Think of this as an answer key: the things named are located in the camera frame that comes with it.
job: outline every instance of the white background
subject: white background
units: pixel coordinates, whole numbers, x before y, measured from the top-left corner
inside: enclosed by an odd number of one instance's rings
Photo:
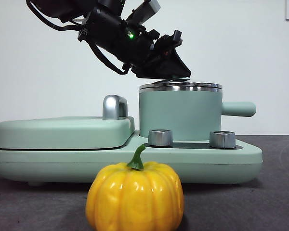
[[[141,0],[127,0],[126,18]],[[284,0],[159,0],[144,25],[182,31],[177,49],[192,80],[223,85],[224,101],[252,101],[252,118],[222,118],[236,134],[289,134],[289,22]],[[121,63],[111,57],[118,66]],[[103,98],[128,101],[139,128],[138,89],[154,80],[119,76],[77,41],[44,25],[25,0],[0,0],[0,122],[100,116]]]

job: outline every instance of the mint green pot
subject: mint green pot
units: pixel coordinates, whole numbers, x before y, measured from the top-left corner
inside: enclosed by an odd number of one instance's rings
[[[176,141],[208,140],[211,131],[221,130],[221,115],[253,116],[250,102],[222,102],[218,84],[156,83],[142,85],[139,93],[140,136],[151,129],[169,129]]]

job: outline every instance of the gray mat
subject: gray mat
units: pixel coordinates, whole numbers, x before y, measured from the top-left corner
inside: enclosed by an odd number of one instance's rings
[[[179,231],[289,231],[289,136],[238,136],[263,150],[257,179],[240,185],[184,184]],[[0,177],[0,231],[90,231],[89,184],[30,187]]]

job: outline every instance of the metal lid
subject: metal lid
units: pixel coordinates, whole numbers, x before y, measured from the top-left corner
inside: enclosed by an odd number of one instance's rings
[[[146,91],[213,91],[222,92],[222,85],[215,83],[198,83],[186,79],[163,80],[140,86],[140,92]]]

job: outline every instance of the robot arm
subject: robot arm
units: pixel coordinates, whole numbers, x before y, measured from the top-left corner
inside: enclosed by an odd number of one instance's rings
[[[156,30],[142,25],[160,9],[157,0],[145,0],[126,19],[121,19],[125,0],[26,0],[31,11],[53,29],[79,31],[78,40],[86,41],[107,67],[124,75],[131,71],[139,78],[170,79],[190,77],[191,72],[175,48],[182,43],[181,32],[159,37]],[[57,26],[44,15],[74,25]],[[81,24],[73,19],[82,16]],[[116,68],[99,50],[101,47],[122,61],[124,71]]]

